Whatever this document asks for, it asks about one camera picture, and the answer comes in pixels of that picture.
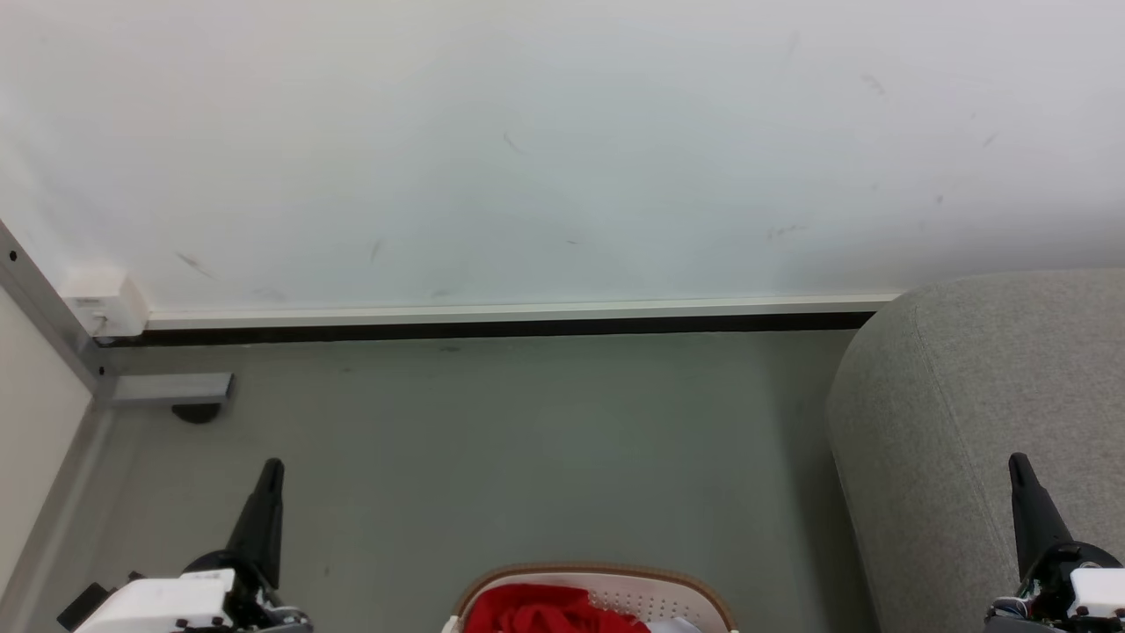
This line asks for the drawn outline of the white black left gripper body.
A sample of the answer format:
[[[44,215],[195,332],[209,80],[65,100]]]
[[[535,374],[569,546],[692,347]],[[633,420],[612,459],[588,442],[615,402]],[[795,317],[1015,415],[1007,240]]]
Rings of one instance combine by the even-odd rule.
[[[314,633],[312,617],[276,590],[254,558],[214,550],[174,578],[91,584],[57,621],[68,633]]]

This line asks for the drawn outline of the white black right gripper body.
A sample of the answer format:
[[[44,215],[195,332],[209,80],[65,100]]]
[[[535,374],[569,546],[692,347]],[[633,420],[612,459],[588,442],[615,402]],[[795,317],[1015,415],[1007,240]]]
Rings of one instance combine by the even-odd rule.
[[[1125,566],[1089,543],[1048,546],[992,602],[984,633],[1125,633]]]

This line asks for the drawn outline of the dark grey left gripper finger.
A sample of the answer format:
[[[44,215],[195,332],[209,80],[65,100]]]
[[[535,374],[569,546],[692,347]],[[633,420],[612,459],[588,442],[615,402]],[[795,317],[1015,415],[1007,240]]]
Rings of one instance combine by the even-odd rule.
[[[280,586],[284,477],[280,458],[266,460],[228,540],[228,550],[254,566],[273,589]]]

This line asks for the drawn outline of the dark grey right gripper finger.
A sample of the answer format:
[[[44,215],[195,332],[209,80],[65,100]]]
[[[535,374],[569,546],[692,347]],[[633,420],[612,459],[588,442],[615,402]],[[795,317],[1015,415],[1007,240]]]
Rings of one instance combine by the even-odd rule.
[[[1048,549],[1072,541],[1056,504],[1040,482],[1029,458],[1012,453],[1008,460],[1012,528],[1020,579],[1027,579]]]

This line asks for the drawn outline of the red basketball jersey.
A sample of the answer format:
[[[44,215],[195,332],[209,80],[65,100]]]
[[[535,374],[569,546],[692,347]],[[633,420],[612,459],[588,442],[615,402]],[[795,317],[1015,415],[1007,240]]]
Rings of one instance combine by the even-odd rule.
[[[596,608],[574,586],[513,584],[482,593],[462,633],[651,633],[632,615]]]

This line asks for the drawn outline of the grey fabric sofa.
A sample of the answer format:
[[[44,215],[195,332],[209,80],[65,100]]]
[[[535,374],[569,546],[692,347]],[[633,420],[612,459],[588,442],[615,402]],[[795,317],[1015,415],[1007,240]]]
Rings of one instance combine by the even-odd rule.
[[[1015,593],[1012,453],[1125,564],[1125,269],[897,297],[846,350],[826,422],[881,633],[980,633]]]

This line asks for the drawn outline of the white and black baseboard strip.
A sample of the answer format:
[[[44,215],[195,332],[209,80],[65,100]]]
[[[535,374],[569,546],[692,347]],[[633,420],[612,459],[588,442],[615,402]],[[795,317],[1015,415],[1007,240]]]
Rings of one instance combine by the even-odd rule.
[[[117,338],[112,344],[172,347],[690,331],[847,331],[860,327],[893,300],[896,293],[843,293],[627,302],[153,311],[141,335]]]

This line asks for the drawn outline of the white laundry basket brown rim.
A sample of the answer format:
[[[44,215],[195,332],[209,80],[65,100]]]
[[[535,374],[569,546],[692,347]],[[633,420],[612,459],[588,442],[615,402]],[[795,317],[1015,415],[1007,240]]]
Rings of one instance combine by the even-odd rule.
[[[582,589],[588,593],[594,608],[631,615],[644,624],[680,618],[700,633],[739,633],[723,597],[703,581],[648,566],[591,562],[501,566],[487,571],[467,585],[441,633],[465,633],[465,624],[483,593],[521,584]]]

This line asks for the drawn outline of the grey metal foot bracket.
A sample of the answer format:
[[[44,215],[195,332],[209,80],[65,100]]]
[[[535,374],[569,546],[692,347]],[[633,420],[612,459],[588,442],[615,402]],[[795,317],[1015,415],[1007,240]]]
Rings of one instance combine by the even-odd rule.
[[[235,380],[230,372],[118,376],[109,401],[119,406],[225,404]]]

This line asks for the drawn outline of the white wall socket box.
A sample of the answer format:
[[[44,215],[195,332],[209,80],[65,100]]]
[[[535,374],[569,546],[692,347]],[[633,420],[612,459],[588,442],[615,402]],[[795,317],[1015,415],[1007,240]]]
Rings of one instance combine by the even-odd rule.
[[[90,337],[135,337],[148,324],[148,304],[119,268],[73,269],[58,293]]]

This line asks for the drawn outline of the grey metal partition frame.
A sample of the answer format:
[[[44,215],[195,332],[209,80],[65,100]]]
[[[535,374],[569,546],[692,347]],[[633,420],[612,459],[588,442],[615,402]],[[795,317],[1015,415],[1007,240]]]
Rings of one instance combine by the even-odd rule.
[[[0,633],[33,633],[105,442],[99,349],[0,221]]]

